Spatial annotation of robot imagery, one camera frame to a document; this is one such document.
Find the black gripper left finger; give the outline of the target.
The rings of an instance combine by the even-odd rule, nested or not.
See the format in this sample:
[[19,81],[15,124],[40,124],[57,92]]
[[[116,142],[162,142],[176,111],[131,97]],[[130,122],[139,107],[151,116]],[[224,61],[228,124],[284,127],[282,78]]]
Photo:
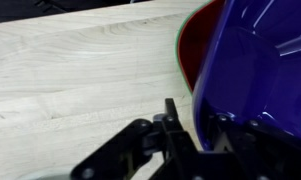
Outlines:
[[131,180],[155,153],[163,163],[150,180],[192,180],[199,152],[179,121],[172,98],[152,121],[136,119],[76,165],[71,180]]

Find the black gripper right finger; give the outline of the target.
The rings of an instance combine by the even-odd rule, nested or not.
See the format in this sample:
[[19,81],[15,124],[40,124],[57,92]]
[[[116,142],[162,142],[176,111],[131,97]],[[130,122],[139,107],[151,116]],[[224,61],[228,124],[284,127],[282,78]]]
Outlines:
[[208,139],[214,152],[226,152],[238,162],[238,174],[248,180],[301,180],[301,139],[259,120],[236,123],[226,115],[208,119]]

